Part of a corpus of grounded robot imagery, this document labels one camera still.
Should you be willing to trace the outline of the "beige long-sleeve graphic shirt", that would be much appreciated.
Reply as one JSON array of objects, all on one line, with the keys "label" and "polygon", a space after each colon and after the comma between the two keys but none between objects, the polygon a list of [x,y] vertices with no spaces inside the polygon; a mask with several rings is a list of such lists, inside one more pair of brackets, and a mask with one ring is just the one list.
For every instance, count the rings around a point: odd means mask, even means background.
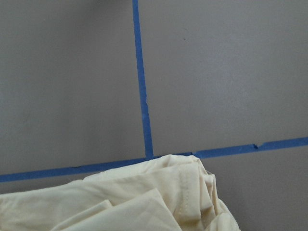
[{"label": "beige long-sleeve graphic shirt", "polygon": [[237,231],[216,177],[166,155],[68,184],[0,196],[3,231]]}]

